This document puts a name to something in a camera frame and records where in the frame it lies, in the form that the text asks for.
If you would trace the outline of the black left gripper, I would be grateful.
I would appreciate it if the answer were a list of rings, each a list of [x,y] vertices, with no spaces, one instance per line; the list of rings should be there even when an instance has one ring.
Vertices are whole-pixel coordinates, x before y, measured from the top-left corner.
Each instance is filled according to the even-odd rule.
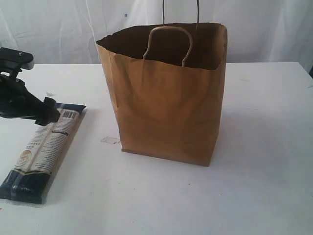
[[[17,69],[31,70],[33,67],[32,54],[0,48],[0,116],[35,120],[35,124],[40,126],[56,123],[60,117],[60,112],[55,108],[56,101],[45,97],[39,103],[27,90],[24,81],[9,73]]]

